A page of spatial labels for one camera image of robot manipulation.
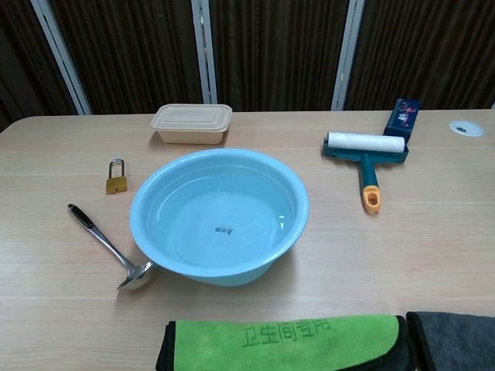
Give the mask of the grey partition frame post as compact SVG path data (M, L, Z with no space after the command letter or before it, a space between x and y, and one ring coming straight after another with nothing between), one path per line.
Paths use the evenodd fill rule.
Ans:
M210 0L190 0L203 102L217 104Z
M92 115L89 100L73 64L49 0L30 0L70 98L79 115Z
M344 109L365 3L366 0L349 0L330 106L332 111Z

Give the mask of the dark blue printed box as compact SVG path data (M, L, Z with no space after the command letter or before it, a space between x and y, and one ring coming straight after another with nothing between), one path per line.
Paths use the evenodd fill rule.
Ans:
M421 103L419 100L399 98L384 129L383 135L403 137L408 143Z

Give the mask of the dark grey cloth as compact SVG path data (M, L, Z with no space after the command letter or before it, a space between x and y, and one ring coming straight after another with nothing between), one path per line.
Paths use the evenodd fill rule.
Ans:
M495 317L410 311L419 371L495 371Z

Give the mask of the beige lidded food container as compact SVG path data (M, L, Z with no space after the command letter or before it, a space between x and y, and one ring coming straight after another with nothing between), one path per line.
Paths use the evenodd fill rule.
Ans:
M218 145L232 115L226 104L166 104L150 123L167 144Z

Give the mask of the green microfiber cloth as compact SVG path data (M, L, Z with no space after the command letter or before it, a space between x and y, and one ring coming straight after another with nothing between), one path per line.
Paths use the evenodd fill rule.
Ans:
M405 319L170 321L156 371L415 371Z

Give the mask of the light blue plastic basin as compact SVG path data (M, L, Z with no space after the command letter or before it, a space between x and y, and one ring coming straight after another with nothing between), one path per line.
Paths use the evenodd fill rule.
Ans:
M129 226L159 267L221 287L249 284L297 242L309 218L302 180L256 151L197 151L152 173Z

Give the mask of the brass padlock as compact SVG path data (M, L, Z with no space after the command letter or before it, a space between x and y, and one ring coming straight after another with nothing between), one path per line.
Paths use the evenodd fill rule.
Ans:
M113 169L120 166L121 174L113 176ZM106 193L108 195L125 192L128 189L127 178L125 177L125 162L121 158L112 159L108 166L108 179L106 181Z

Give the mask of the metal ladle black handle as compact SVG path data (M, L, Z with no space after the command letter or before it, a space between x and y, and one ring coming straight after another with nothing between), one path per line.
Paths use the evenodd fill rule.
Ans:
M133 264L114 244L99 230L96 224L78 206L67 205L74 219L121 264L126 271L126 278L117 286L118 291L134 291L146 285L155 271L156 265L149 261L142 265Z

